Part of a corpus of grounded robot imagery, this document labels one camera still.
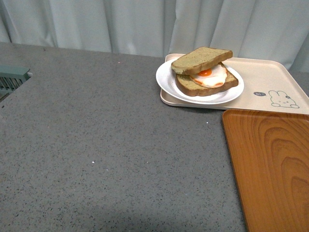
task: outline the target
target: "air vent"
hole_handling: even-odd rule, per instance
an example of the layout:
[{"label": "air vent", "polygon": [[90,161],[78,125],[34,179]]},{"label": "air vent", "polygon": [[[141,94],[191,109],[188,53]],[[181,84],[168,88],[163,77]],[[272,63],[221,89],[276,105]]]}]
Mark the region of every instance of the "air vent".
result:
[{"label": "air vent", "polygon": [[30,78],[29,69],[0,65],[0,94],[10,94]]}]

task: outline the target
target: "white curtain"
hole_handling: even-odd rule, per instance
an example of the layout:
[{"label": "white curtain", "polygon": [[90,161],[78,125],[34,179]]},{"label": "white curtain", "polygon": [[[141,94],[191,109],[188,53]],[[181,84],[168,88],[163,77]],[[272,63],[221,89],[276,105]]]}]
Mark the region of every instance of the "white curtain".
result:
[{"label": "white curtain", "polygon": [[0,0],[0,42],[155,57],[210,46],[309,72],[309,0]]}]

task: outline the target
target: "table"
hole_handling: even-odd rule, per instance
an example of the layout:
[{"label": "table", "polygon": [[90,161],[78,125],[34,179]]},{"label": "table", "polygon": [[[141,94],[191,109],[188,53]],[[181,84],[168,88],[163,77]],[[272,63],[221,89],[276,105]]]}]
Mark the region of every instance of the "table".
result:
[{"label": "table", "polygon": [[163,58],[0,51],[33,73],[0,102],[0,231],[246,230],[223,110],[162,103]]}]

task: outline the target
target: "bread slice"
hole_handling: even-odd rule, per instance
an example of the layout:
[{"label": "bread slice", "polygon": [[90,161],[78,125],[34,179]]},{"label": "bread slice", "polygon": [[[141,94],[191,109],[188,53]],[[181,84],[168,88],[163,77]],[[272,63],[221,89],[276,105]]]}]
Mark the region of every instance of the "bread slice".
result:
[{"label": "bread slice", "polygon": [[219,92],[227,91],[232,87],[238,86],[238,83],[238,79],[229,70],[227,70],[227,78],[224,85],[218,88],[203,87],[192,81],[190,75],[176,74],[176,86],[181,92],[190,97],[205,97]]},{"label": "bread slice", "polygon": [[178,74],[196,74],[232,57],[230,50],[199,47],[172,62],[171,68]]}]

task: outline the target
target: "egg sandwich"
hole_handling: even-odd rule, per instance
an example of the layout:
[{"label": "egg sandwich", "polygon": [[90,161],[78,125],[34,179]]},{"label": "egg sandwich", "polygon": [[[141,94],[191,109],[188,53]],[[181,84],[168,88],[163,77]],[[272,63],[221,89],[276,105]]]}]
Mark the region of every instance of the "egg sandwich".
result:
[{"label": "egg sandwich", "polygon": [[172,62],[176,86],[191,97],[209,96],[238,86],[238,79],[222,63],[232,57],[230,50],[199,47]]}]

